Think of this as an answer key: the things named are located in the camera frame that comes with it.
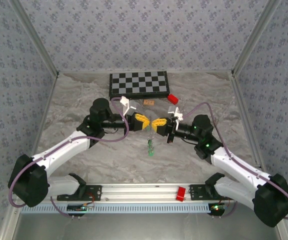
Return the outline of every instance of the gray marble floor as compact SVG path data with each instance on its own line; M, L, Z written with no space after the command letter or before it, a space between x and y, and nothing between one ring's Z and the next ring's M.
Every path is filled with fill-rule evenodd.
M179 98L178 106L183 113L201 102L209 102L228 147L246 162L254 164L226 73L168 73L168 79L170 91ZM38 152L68 137L89 114L93 100L108 96L109 74L60 74ZM167 117L170 105L166 98L155 99L154 106L142 106L139 110L154 120ZM209 115L207 107L201 107L185 122L191 123L197 114ZM130 132L120 142L99 142L67 161L53 175L76 173L88 183L198 183L216 172L222 172L199 159L194 146L179 138L167 144L166 137L155 134L155 153L154 156L148 156L149 134L148 130ZM118 131L116 134L107 134L105 138L116 139L121 136L122 131Z

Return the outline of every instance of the checkerboard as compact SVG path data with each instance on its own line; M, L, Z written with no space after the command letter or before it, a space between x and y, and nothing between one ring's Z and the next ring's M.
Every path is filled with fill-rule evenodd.
M166 71L111 73L109 98L128 99L166 98L170 94Z

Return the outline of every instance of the red block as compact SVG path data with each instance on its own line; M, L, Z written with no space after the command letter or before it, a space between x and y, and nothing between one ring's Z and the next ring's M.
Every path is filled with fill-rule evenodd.
M179 200L179 201L183 202L184 196L185 196L185 191L186 191L186 189L185 189L184 187L181 187L181 186L180 186L180 187L178 188L176 200Z
M179 99L173 94L168 95L167 99L174 105L176 105L179 102Z

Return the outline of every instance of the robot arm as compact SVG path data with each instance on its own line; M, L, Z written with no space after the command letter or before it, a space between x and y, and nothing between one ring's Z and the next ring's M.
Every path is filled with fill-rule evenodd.
M144 115L137 112L128 114L130 110L136 109L134 102L125 97L122 97L120 102L124 106L123 115L129 131L140 131L149 125L150 121ZM8 187L11 188L14 179L24 167L34 160L41 159L24 171L13 187L13 192L25 204L34 207L47 196L83 195L86 182L76 174L64 177L51 177L51 174L78 153L94 146L98 140L88 137L102 139L105 135L104 129L107 128L124 129L124 134L126 133L126 124L122 116L112 113L106 99L98 98L93 102L89 115L84 118L83 123L65 140L32 157L25 154L20 156L15 163Z
M192 124L188 125L180 123L182 115L178 109L169 109L168 113L172 114L171 118L158 118L151 123L158 134L167 136L167 143L172 143L174 137L196 143L194 150L199 158L221 168L238 181L220 173L214 174L205 182L211 197L228 197L248 206L270 227L275 227L286 217L288 198L264 180L270 180L288 194L288 184L284 177L279 174L271 176L256 169L229 150L228 154L227 148L212 135L214 127L207 115L197 115Z

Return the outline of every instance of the wall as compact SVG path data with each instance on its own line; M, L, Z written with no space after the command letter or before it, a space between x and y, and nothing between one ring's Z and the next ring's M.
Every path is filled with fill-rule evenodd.
M267 0L21 0L59 71L230 70Z
M288 0L274 13L238 79L267 169L288 182Z
M7 0L0 0L0 224L15 160L31 154L53 76Z

